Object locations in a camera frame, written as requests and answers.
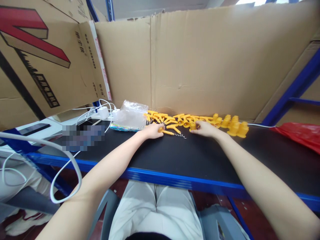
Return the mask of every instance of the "person's left hand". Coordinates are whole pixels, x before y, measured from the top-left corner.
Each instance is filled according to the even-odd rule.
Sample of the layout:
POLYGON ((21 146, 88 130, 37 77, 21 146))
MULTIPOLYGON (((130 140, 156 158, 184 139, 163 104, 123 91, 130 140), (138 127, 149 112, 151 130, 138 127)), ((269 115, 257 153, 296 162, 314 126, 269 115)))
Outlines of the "person's left hand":
POLYGON ((164 124, 150 124, 146 126, 143 130, 141 130, 141 134, 143 134, 147 139, 155 139, 158 137, 162 137, 163 133, 159 133, 159 128, 164 129, 164 124))

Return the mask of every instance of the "yellow plastic part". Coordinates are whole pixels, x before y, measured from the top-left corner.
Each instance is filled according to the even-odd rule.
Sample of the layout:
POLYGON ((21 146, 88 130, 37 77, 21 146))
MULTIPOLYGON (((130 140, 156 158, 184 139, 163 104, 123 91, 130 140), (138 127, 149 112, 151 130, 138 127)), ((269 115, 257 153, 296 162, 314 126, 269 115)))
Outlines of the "yellow plastic part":
POLYGON ((161 123, 160 120, 159 120, 157 117, 151 116, 151 118, 153 118, 154 120, 156 120, 158 123, 161 123))
POLYGON ((216 123, 220 123, 220 124, 221 124, 221 122, 222 122, 222 118, 221 118, 221 117, 218 117, 218 118, 216 119, 216 123))
POLYGON ((173 116, 173 117, 174 117, 174 118, 181 118, 182 116, 184 116, 184 113, 181 113, 181 114, 175 115, 175 116, 173 116))
POLYGON ((173 129, 175 130, 178 134, 181 134, 181 132, 177 129, 178 124, 172 124, 167 126, 167 129, 173 129))
POLYGON ((223 122, 221 123, 221 127, 222 128, 228 128, 228 125, 230 123, 230 120, 231 120, 231 116, 228 114, 224 117, 224 120, 223 122))
POLYGON ((190 114, 184 115, 184 116, 181 117, 181 118, 183 119, 183 126, 184 126, 185 128, 190 127, 190 123, 189 123, 188 120, 187 120, 188 117, 190 117, 190 114))
POLYGON ((199 117, 200 119, 206 120, 206 122, 210 122, 213 120, 212 117, 199 117))
POLYGON ((197 129, 196 124, 194 122, 191 122, 189 131, 191 132, 192 130, 196 130, 196 129, 197 129))
POLYGON ((219 117, 219 115, 218 115, 217 113, 215 113, 215 114, 213 115, 213 117, 212 117, 212 121, 215 122, 218 117, 219 117))
POLYGON ((164 120, 164 123, 169 122, 170 120, 175 121, 176 119, 174 117, 170 117, 170 116, 164 116, 166 118, 166 120, 164 120))
POLYGON ((155 112, 155 111, 148 111, 148 113, 150 113, 151 116, 153 116, 154 114, 158 113, 158 112, 155 112))
POLYGON ((214 126, 216 128, 220 128, 221 127, 221 122, 222 122, 222 118, 221 117, 218 117, 214 123, 214 126))
POLYGON ((154 114, 154 116, 158 117, 161 122, 163 122, 164 116, 167 116, 167 115, 168 114, 165 114, 165 113, 156 113, 156 114, 154 114))
POLYGON ((239 117, 238 116, 233 116, 232 119, 231 119, 231 122, 228 126, 228 128, 231 128, 233 124, 239 122, 239 117))
POLYGON ((174 120, 170 120, 170 121, 168 121, 168 122, 165 122, 165 124, 170 124, 170 123, 178 124, 178 122, 177 122, 177 121, 174 121, 174 120))
POLYGON ((230 130, 227 132, 230 136, 235 137, 237 135, 237 132, 239 130, 239 122, 236 122, 233 124, 233 126, 230 128, 230 130))
POLYGON ((169 132, 169 131, 166 131, 166 130, 163 130, 162 132, 163 132, 163 133, 166 133, 166 134, 169 134, 169 135, 174 135, 174 133, 169 132))
POLYGON ((177 122, 178 122, 178 125, 179 125, 179 126, 182 126, 182 125, 183 125, 183 120, 181 119, 181 117, 178 117, 177 122))
POLYGON ((199 116, 194 116, 194 115, 191 115, 190 118, 192 118, 192 120, 195 122, 195 121, 199 121, 199 116))
POLYGON ((248 131, 249 131, 248 123, 242 122, 239 126, 237 136, 241 138, 245 138, 248 131))
POLYGON ((150 122, 151 121, 151 115, 150 114, 146 114, 146 113, 144 113, 143 115, 145 115, 145 116, 147 116, 147 120, 148 120, 148 122, 150 122))

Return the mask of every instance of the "white pants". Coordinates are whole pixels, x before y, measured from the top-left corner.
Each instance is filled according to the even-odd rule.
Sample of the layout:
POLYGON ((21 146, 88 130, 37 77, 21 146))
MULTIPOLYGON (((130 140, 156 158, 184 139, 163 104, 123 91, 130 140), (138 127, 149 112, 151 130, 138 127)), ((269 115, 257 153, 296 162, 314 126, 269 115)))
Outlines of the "white pants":
POLYGON ((203 239, 200 221, 186 189, 130 180, 114 215, 109 240, 136 232, 174 239, 203 239))

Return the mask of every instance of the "cardboard box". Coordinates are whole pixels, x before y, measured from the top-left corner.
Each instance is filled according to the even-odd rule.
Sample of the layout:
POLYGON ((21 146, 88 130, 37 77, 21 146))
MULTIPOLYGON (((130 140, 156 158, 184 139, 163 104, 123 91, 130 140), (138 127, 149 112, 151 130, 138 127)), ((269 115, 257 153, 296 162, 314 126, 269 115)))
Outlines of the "cardboard box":
MULTIPOLYGON (((265 117, 269 114, 275 104, 279 101, 285 91, 290 87, 293 81, 297 78, 300 72, 304 69, 307 63, 311 60, 313 55, 320 48, 320 29, 310 40, 309 45, 305 48, 304 52, 298 58, 296 63, 293 65, 292 69, 288 72, 285 79, 282 81, 281 85, 269 99, 268 103, 262 109, 260 114, 255 120, 255 123, 261 123, 265 117)), ((308 90, 301 96, 303 99, 309 99, 314 101, 320 101, 320 77, 315 80, 315 82, 309 87, 308 90)), ((312 123, 320 124, 319 117, 319 107, 307 106, 306 104, 295 104, 292 109, 286 113, 282 119, 277 123, 281 125, 285 122, 302 122, 302 123, 312 123)))
POLYGON ((44 0, 2 0, 0 34, 0 130, 99 99, 104 80, 95 79, 86 40, 71 17, 44 0))
POLYGON ((319 3, 231 6, 96 23, 112 96, 255 120, 320 27, 319 3))
POLYGON ((100 45, 93 21, 84 22, 79 25, 82 38, 85 39, 84 45, 89 57, 90 65, 96 82, 96 91, 99 98, 112 100, 108 78, 100 45))
MULTIPOLYGON (((85 108, 85 107, 89 107, 88 105, 83 105, 79 108, 85 108)), ((57 115, 53 115, 53 119, 58 121, 58 122, 64 122, 67 121, 69 119, 75 118, 75 117, 79 117, 82 114, 86 113, 89 109, 79 109, 79 110, 68 110, 62 113, 59 113, 57 115)))
POLYGON ((45 0, 78 23, 90 19, 90 12, 86 0, 45 0))

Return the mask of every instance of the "person's right hand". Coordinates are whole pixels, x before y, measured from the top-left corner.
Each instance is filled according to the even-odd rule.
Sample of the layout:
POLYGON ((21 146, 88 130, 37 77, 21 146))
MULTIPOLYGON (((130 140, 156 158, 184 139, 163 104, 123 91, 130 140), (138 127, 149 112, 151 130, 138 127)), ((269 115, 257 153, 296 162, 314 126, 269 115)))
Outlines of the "person's right hand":
POLYGON ((221 138, 228 137, 229 135, 218 128, 215 128, 208 122, 196 121, 196 124, 199 125, 197 130, 192 130, 191 132, 194 134, 199 134, 204 137, 212 137, 216 140, 220 140, 221 138))

